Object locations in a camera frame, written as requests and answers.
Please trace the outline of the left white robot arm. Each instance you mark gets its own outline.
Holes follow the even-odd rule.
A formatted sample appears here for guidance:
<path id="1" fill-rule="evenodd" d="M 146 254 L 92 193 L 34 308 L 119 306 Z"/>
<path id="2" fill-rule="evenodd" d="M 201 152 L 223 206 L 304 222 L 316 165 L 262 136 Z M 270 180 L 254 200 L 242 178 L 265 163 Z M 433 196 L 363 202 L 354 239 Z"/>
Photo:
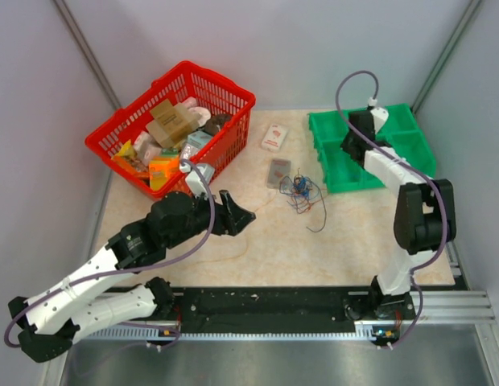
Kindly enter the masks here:
<path id="1" fill-rule="evenodd" d="M 145 270 L 168 266 L 168 250 L 202 235 L 184 254 L 196 253 L 211 236 L 236 236 L 256 215 L 233 201 L 227 190 L 217 202 L 210 194 L 192 197 L 173 191 L 151 206 L 148 214 L 124 226 L 100 250 L 58 284 L 31 298 L 16 297 L 8 304 L 19 348 L 36 363 L 52 360 L 89 335 L 135 319 L 159 320 L 175 308 L 168 281 L 154 277 L 125 293 L 107 299 L 99 295 L 118 282 Z"/>

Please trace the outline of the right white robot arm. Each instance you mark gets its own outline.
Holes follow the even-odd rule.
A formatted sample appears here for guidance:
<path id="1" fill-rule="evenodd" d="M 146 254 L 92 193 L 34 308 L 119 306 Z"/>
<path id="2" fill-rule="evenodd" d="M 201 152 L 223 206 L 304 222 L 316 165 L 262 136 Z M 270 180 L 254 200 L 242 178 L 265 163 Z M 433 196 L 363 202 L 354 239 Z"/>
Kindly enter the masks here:
<path id="1" fill-rule="evenodd" d="M 354 320 L 371 315 L 386 318 L 405 308 L 415 272 L 456 236 L 452 184 L 415 170 L 392 145 L 377 139 L 388 117 L 386 109 L 373 106 L 349 113 L 348 133 L 341 145 L 397 201 L 393 233 L 398 246 L 387 267 L 373 278 L 367 298 L 346 305 L 347 315 Z"/>

